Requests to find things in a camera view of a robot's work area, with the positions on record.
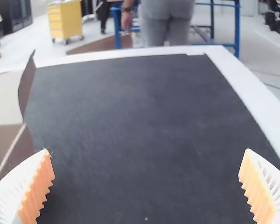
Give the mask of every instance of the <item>black carpet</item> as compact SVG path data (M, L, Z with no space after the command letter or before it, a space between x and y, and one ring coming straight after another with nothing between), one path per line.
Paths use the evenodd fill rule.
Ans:
M244 150L280 169L207 56L38 69L26 121L56 174L38 224L252 224Z

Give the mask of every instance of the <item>floor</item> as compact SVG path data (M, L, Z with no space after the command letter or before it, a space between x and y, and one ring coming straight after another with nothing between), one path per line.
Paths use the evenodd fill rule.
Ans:
M207 24L209 14L196 13L193 24ZM232 42L234 18L232 15L217 14L215 19L215 40ZM112 35L112 19L107 23L107 36ZM69 45L61 41L52 43L47 15L37 17L33 25L0 40L0 70L7 67L24 65L30 53L36 49L35 62L64 56L69 49L82 46L103 38L99 33L99 22L89 21L84 24L85 39L72 38ZM200 42L198 35L191 35L192 42ZM262 17L241 18L241 56L240 60L263 82L280 100L280 35L271 32L263 25Z

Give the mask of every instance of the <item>yellow cart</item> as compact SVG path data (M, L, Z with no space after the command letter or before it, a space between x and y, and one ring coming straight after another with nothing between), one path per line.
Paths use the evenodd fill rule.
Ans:
M66 45L72 36L80 36L83 40L82 33L82 13L81 0L70 0L53 2L48 5L48 15L52 42L56 38L63 39Z

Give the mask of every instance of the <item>caster wheel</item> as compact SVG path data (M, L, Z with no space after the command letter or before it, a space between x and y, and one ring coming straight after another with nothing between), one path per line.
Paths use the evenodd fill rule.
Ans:
M64 43L64 45L68 45L69 44L69 38L68 39L65 39L64 41L63 41L63 43Z

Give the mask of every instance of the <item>blue metal frame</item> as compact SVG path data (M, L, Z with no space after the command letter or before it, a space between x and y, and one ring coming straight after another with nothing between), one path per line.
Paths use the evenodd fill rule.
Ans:
M234 48L235 57L239 58L240 50L240 3L239 0L230 0L234 2L234 5L230 4L217 4L214 3L214 0L210 0L210 3L200 3L197 2L196 5L210 6L210 26L192 26L192 28L203 38L205 43L194 44L194 45L223 45L228 48ZM119 21L116 15L117 10L121 10L122 2L114 2L112 6L113 17L114 17L114 26L115 26L115 45L117 49L121 48L120 34L119 34ZM223 6L223 7L234 7L235 8L235 32L234 32L234 43L215 43L215 24L214 24L214 6ZM210 37L207 33L203 32L200 28L209 28ZM139 31L139 27L132 28L133 31Z

